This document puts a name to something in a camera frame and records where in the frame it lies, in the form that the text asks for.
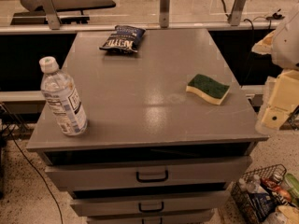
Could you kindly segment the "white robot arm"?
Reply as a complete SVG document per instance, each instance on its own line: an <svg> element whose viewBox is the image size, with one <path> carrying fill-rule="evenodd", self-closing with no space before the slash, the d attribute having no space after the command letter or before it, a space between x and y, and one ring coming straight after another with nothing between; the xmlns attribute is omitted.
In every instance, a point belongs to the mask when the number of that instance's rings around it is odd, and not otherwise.
<svg viewBox="0 0 299 224"><path fill-rule="evenodd" d="M251 50L270 54L272 63L282 69L277 78L269 77L264 84L255 125L259 133L270 134L278 131L299 106L299 4Z"/></svg>

